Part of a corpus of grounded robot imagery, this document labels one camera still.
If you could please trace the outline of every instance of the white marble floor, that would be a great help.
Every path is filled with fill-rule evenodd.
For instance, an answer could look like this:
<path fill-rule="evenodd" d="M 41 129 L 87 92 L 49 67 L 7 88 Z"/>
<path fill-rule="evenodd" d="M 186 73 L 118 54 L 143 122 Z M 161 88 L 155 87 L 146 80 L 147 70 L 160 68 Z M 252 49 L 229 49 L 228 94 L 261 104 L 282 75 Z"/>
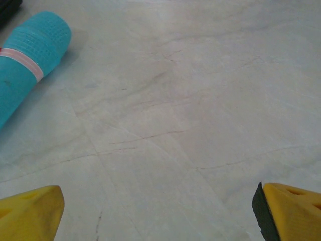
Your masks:
<path fill-rule="evenodd" d="M 73 30 L 0 132 L 0 198 L 62 187 L 56 241 L 262 240 L 257 184 L 321 192 L 320 0 L 24 0 Z"/>

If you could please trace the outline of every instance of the rolled yoga mat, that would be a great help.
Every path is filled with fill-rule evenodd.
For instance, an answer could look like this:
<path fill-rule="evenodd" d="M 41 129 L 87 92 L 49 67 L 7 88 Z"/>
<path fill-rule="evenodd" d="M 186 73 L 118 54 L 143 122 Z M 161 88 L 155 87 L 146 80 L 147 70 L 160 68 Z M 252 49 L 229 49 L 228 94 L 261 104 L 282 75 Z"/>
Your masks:
<path fill-rule="evenodd" d="M 15 28 L 0 51 L 0 128 L 55 67 L 71 40 L 68 24 L 42 12 Z"/>

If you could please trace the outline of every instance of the stain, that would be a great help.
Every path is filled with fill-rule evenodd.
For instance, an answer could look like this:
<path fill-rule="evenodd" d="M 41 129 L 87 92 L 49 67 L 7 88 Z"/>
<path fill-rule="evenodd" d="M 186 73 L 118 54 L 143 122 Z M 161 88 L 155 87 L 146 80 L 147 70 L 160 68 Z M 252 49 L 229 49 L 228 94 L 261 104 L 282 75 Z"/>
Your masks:
<path fill-rule="evenodd" d="M 99 230 L 99 225 L 100 225 L 100 221 L 101 221 L 101 216 L 102 216 L 102 211 L 100 212 L 100 215 L 99 215 L 99 218 L 98 218 L 98 222 L 97 222 L 97 225 L 96 225 L 96 235 L 97 235 L 96 241 L 99 241 L 98 230 Z"/>

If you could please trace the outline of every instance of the marble floor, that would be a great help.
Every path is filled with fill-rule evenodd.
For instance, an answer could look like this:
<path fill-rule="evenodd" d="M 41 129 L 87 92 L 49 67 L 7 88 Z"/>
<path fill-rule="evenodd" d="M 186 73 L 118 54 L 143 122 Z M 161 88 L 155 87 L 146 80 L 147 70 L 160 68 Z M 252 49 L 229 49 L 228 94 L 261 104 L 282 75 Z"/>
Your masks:
<path fill-rule="evenodd" d="M 24 0 L 62 64 L 0 131 L 0 198 L 60 185 L 55 241 L 261 241 L 260 181 L 321 192 L 320 0 Z"/>

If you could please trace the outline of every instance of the black rubber edge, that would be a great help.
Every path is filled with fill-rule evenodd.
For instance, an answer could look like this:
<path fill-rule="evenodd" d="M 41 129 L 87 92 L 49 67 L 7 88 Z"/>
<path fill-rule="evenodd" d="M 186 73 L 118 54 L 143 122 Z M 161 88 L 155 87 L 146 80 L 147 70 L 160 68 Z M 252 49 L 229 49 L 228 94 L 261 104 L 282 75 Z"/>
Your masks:
<path fill-rule="evenodd" d="M 18 10 L 22 0 L 11 0 L 3 3 L 0 10 L 0 26 L 7 22 L 7 20 Z"/>
<path fill-rule="evenodd" d="M 266 241 L 280 241 L 280 236 L 277 232 L 273 216 L 266 201 L 261 182 L 258 184 L 255 191 L 252 200 L 252 209 L 254 211 L 257 223 L 261 228 L 263 238 Z"/>

